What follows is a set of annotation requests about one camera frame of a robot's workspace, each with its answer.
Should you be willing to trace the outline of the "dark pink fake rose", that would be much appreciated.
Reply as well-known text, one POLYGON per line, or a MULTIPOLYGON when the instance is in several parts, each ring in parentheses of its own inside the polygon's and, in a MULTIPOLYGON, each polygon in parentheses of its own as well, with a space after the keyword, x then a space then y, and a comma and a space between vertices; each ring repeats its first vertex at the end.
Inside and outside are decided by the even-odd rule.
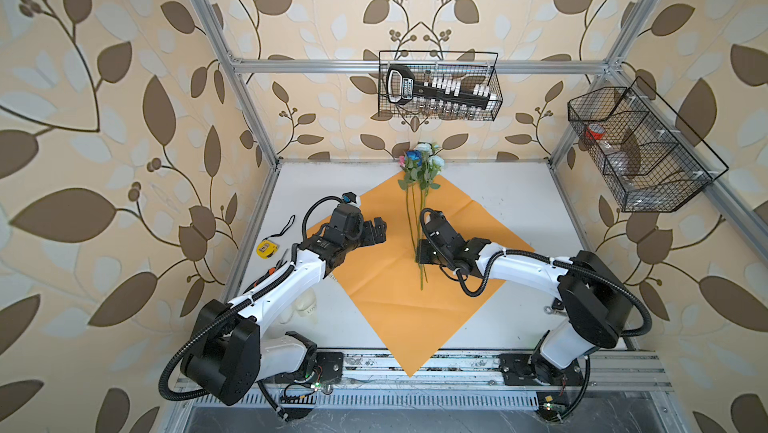
POLYGON ((416 182, 414 178, 415 167, 411 165, 412 161, 408 154, 399 157, 399 166, 403 171, 403 176, 398 180, 398 185, 405 194, 405 210, 411 244, 414 253, 418 251, 418 228, 416 219, 416 182))

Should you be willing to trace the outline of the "dark blue fake rose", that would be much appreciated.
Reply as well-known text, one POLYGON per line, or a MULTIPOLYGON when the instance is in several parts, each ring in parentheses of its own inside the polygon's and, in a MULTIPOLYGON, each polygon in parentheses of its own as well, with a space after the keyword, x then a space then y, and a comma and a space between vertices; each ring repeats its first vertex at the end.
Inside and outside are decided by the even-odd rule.
POLYGON ((411 158, 411 165, 415 167, 414 172, 414 178, 416 182, 416 219, 417 222, 417 228, 418 228, 418 247, 419 247, 419 239, 420 239, 420 223, 419 223, 419 212, 421 210, 421 200, 422 200, 422 186, 425 184, 424 180, 424 173, 425 173, 425 160, 424 160, 424 151, 422 150, 409 150, 406 152, 406 154, 409 155, 411 158))

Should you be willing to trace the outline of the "orange wrapping paper sheet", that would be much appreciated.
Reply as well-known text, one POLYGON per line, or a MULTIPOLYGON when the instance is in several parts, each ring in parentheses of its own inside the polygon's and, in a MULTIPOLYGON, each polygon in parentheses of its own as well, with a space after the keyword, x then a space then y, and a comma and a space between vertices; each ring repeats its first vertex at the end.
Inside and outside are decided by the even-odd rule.
MULTIPOLYGON (((302 192, 312 198, 359 194, 365 216, 382 217, 388 225, 385 243, 351 253, 334 272, 381 343, 408 375, 442 347, 533 347, 547 328, 537 291, 492 280, 470 298, 435 266, 421 280, 411 239, 420 200, 401 189, 401 176, 392 164, 340 164, 311 166, 300 177, 302 192)), ((443 211, 465 238, 527 250, 532 237, 514 216, 535 188, 524 185, 517 193, 514 182, 529 177, 521 165, 451 163, 427 204, 443 211)))

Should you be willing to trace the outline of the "pale blue fake flower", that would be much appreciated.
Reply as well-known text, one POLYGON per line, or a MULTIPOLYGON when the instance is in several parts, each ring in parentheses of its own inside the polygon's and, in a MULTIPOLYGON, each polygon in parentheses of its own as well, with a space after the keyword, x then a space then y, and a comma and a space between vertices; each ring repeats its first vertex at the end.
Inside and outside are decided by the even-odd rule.
POLYGON ((436 191, 441 187, 437 182, 438 176, 442 173, 445 166, 444 160, 439 156, 442 148, 436 143, 420 142, 413 150, 424 151, 425 160, 425 184, 422 186, 423 191, 423 208, 427 206, 427 197, 432 191, 436 191))

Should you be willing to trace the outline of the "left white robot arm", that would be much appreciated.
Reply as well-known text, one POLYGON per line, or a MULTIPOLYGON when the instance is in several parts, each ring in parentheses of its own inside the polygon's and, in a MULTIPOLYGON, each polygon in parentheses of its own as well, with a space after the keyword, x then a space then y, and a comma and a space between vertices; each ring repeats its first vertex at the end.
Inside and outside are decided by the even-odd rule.
POLYGON ((243 294, 208 302, 198 313, 189 340, 171 357, 158 380, 160 396, 171 402, 212 396, 231 406, 254 385, 281 374, 314 371, 316 344, 295 332, 267 340, 265 332, 302 294, 362 247, 382 244, 387 224, 364 218, 353 193, 333 197, 329 221, 304 232, 285 262, 259 277, 243 294))

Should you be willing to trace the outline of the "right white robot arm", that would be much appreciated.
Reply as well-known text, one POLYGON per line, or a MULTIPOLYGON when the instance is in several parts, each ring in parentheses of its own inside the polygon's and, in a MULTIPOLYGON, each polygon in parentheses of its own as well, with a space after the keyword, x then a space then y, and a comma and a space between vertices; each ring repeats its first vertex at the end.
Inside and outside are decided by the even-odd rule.
POLYGON ((503 280, 548 293, 562 305, 566 319, 539 340, 518 371, 523 377, 542 385, 560 384, 579 358, 652 328, 647 306, 593 252, 549 257, 486 238, 466 240, 443 212, 431 208, 420 212, 419 223, 424 238, 417 261, 438 266, 465 295, 479 297, 492 280, 503 280))

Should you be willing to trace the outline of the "yellow tape measure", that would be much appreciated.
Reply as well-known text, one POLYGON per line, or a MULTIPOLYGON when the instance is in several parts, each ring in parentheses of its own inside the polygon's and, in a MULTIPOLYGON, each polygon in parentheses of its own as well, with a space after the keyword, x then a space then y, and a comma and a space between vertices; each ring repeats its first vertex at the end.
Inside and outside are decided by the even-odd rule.
POLYGON ((279 232, 265 236, 256 247, 257 255, 263 259, 272 257, 280 249, 277 239, 282 238, 291 229, 295 220, 296 215, 293 214, 279 232))

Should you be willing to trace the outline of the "white ribbon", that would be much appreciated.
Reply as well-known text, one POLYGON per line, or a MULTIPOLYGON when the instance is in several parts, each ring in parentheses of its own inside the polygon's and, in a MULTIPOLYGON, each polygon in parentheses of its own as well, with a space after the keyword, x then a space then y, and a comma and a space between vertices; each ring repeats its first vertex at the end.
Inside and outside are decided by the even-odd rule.
POLYGON ((293 302, 293 316, 292 321, 298 323, 300 321, 309 321, 312 324, 318 323, 317 315, 317 295, 313 288, 304 291, 293 302))

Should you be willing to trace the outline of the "silver small wrench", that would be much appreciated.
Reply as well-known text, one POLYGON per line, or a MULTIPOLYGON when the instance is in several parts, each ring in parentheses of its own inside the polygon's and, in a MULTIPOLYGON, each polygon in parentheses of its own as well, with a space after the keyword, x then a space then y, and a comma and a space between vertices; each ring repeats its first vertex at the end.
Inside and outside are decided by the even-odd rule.
POLYGON ((564 313, 563 310, 553 308, 552 306, 545 306, 544 307, 544 312, 547 315, 562 315, 564 313))

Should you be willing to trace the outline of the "black socket wrench set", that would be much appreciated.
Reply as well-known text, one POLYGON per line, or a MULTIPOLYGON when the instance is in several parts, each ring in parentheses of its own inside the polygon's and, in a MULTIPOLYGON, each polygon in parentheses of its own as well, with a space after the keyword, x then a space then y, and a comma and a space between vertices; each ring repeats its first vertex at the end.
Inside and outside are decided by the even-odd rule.
POLYGON ((501 107, 503 95, 494 70, 469 64, 390 63, 381 70, 379 95, 389 104, 416 111, 489 111, 501 107))

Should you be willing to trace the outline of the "clear bottle red cap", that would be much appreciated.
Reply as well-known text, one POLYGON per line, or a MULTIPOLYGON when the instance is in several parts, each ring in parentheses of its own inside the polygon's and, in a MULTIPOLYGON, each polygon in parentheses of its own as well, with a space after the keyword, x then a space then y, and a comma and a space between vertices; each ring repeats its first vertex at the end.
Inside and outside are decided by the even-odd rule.
POLYGON ((594 154, 596 165, 604 174, 634 176, 637 174, 634 158, 619 144, 608 141, 608 133, 600 123, 588 123, 584 143, 594 154))

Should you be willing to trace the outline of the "red handled pliers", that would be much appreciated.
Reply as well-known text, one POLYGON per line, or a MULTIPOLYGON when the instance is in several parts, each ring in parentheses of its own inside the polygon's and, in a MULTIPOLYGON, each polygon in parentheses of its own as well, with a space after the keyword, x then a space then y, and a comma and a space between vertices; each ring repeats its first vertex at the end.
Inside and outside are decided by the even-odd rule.
POLYGON ((270 268, 266 273, 255 280, 254 285, 258 285, 259 283, 269 279, 272 275, 275 274, 276 271, 278 271, 278 268, 270 268))

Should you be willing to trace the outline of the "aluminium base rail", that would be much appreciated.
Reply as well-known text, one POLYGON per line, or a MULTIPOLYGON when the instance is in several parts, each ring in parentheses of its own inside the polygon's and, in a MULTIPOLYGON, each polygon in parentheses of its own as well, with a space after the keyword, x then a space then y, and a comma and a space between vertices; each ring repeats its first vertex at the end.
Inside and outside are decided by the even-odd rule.
POLYGON ((313 382, 290 386, 268 379, 253 387, 240 408, 269 408, 272 402, 297 414, 322 410, 579 411, 591 398, 649 401, 667 419, 680 404, 659 356, 650 351, 601 350, 545 385, 524 374, 522 350, 441 349, 413 375, 383 349, 322 349, 313 382))

